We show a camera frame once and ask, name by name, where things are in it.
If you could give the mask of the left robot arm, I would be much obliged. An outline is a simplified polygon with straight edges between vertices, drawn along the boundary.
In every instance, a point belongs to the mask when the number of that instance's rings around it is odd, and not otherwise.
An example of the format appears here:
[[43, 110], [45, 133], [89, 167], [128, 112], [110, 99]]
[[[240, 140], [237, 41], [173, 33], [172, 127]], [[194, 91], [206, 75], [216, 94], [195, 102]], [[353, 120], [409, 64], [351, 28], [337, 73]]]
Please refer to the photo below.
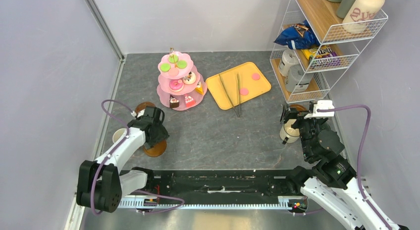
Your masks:
[[106, 152], [93, 161], [85, 160], [79, 168], [76, 203], [94, 214], [114, 212], [126, 195], [139, 190], [151, 194], [155, 181], [151, 172], [133, 168], [122, 174], [122, 168], [140, 147], [153, 148], [164, 142], [168, 131], [163, 125], [162, 109], [146, 106], [126, 124], [123, 134]]

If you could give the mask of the metal serving tongs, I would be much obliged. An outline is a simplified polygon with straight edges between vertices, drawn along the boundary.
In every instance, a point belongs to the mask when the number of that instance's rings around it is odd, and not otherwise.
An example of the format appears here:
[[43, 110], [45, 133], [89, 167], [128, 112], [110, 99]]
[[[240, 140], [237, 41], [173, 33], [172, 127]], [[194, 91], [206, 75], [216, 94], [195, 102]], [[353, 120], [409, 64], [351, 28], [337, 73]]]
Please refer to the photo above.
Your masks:
[[229, 94], [227, 92], [227, 89], [226, 89], [226, 86], [224, 84], [224, 81], [223, 81], [223, 78], [222, 78], [221, 74], [219, 74], [218, 77], [220, 79], [220, 82], [221, 82], [223, 91], [224, 91], [224, 93], [225, 93], [225, 95], [226, 95], [226, 97], [227, 97], [227, 99], [228, 99], [228, 101], [229, 101], [229, 103], [231, 105], [232, 110], [235, 112], [236, 116], [238, 118], [240, 118], [241, 117], [241, 114], [242, 114], [242, 109], [241, 109], [241, 94], [240, 94], [241, 85], [240, 85], [240, 76], [239, 76], [239, 74], [238, 73], [236, 74], [236, 83], [237, 83], [236, 84], [236, 90], [237, 90], [237, 100], [238, 100], [238, 105], [237, 106], [234, 106], [234, 104], [232, 102], [232, 99], [230, 98], [230, 96], [229, 96]]

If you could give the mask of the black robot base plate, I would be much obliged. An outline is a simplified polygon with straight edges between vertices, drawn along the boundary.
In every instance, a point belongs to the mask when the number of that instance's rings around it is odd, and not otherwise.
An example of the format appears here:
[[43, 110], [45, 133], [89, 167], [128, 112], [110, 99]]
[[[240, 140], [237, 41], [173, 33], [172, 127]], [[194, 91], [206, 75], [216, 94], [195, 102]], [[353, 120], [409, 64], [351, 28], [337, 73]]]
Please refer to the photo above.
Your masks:
[[154, 171], [146, 187], [134, 191], [164, 196], [159, 204], [210, 206], [269, 206], [287, 199], [288, 208], [301, 210], [308, 198], [290, 181], [294, 170], [164, 170]]

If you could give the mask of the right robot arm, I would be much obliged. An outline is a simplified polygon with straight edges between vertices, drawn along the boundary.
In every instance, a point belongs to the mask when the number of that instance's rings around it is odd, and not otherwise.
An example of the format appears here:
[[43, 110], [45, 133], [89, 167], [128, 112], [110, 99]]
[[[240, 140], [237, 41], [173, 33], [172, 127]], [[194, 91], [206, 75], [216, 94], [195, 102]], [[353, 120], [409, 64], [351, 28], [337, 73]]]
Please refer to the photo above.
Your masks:
[[286, 177], [286, 189], [314, 200], [348, 230], [406, 230], [407, 226], [392, 221], [363, 187], [360, 167], [354, 169], [341, 155], [344, 144], [337, 132], [322, 128], [336, 111], [356, 108], [367, 112], [357, 156], [360, 163], [371, 118], [368, 106], [336, 108], [331, 100], [320, 100], [310, 102], [307, 111], [283, 108], [281, 121], [293, 120], [291, 128], [299, 130], [304, 160], [314, 165], [311, 169], [295, 167]]

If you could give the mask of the yellow cake slice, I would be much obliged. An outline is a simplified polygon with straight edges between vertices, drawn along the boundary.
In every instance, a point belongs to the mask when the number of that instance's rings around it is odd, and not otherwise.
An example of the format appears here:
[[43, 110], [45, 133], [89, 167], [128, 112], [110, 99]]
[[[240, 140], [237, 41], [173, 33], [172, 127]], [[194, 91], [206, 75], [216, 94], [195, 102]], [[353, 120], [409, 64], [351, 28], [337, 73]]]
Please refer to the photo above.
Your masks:
[[204, 88], [201, 82], [198, 82], [195, 88], [195, 91], [200, 95], [204, 95]]

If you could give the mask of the brown saucer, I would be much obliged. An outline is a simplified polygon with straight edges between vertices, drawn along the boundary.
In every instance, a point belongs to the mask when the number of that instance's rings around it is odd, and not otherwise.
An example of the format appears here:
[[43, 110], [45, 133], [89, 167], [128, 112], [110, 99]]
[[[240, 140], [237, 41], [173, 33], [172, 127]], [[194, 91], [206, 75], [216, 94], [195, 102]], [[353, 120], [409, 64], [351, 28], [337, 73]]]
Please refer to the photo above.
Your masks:
[[142, 102], [135, 108], [134, 111], [138, 114], [140, 111], [144, 110], [146, 107], [155, 107], [155, 104], [152, 102]]
[[295, 108], [296, 110], [298, 110], [300, 112], [307, 111], [307, 108], [305, 108], [302, 105], [298, 105], [298, 104], [292, 104], [292, 105], [290, 105], [290, 108]]
[[146, 147], [143, 147], [144, 153], [149, 157], [159, 157], [161, 156], [167, 147], [166, 140], [163, 140], [162, 142], [156, 144], [154, 147], [151, 147], [149, 149], [146, 149]]

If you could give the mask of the white chocolate-drizzle donut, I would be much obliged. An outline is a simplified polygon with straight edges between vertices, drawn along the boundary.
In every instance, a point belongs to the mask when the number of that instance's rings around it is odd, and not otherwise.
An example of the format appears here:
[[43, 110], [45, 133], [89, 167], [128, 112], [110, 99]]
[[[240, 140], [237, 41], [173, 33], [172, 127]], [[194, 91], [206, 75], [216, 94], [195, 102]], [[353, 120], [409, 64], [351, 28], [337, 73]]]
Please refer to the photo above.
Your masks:
[[195, 82], [196, 82], [196, 80], [197, 80], [197, 76], [196, 76], [196, 74], [195, 74], [194, 72], [192, 72], [192, 71], [190, 71], [190, 72], [188, 73], [188, 75], [186, 75], [186, 76], [184, 76], [184, 77], [182, 78], [183, 83], [184, 83], [184, 84], [186, 84], [186, 85], [193, 84], [193, 83], [195, 83]]

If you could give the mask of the pink frosted donut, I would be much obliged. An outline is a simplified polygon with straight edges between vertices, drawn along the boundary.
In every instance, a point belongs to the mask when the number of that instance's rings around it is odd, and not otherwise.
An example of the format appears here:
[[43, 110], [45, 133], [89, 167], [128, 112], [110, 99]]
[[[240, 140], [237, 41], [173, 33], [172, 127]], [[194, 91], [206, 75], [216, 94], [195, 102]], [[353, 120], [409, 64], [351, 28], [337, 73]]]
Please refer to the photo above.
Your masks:
[[173, 92], [179, 92], [184, 88], [184, 85], [185, 84], [183, 83], [182, 79], [172, 79], [169, 82], [169, 89]]

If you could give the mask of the chocolate cake slice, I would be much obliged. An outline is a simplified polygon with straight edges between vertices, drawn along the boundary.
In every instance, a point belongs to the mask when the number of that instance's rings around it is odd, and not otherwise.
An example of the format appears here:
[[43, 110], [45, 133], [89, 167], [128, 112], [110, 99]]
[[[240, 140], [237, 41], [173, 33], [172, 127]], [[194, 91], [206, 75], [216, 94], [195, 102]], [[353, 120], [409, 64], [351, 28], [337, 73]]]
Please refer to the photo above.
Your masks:
[[180, 102], [177, 98], [175, 98], [173, 95], [170, 95], [169, 97], [169, 107], [171, 109], [178, 108], [180, 105]]

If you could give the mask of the red strawberry cake slice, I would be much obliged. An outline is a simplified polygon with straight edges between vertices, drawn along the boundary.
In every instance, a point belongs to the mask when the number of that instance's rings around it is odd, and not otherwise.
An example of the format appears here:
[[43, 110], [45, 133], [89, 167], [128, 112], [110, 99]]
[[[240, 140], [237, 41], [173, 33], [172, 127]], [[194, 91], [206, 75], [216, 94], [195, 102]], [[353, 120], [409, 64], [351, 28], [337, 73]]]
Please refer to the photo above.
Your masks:
[[193, 107], [196, 104], [196, 100], [188, 94], [185, 94], [184, 101], [187, 109]]

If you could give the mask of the beige mug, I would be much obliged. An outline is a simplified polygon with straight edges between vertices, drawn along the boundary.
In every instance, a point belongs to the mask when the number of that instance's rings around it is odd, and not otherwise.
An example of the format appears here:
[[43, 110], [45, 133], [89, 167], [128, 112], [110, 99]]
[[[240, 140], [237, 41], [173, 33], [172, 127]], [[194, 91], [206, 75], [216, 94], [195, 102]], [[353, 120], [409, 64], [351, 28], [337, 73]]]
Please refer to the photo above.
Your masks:
[[300, 138], [300, 133], [298, 128], [292, 128], [292, 125], [296, 122], [296, 119], [289, 119], [285, 121], [280, 129], [280, 139], [282, 144], [294, 143]]

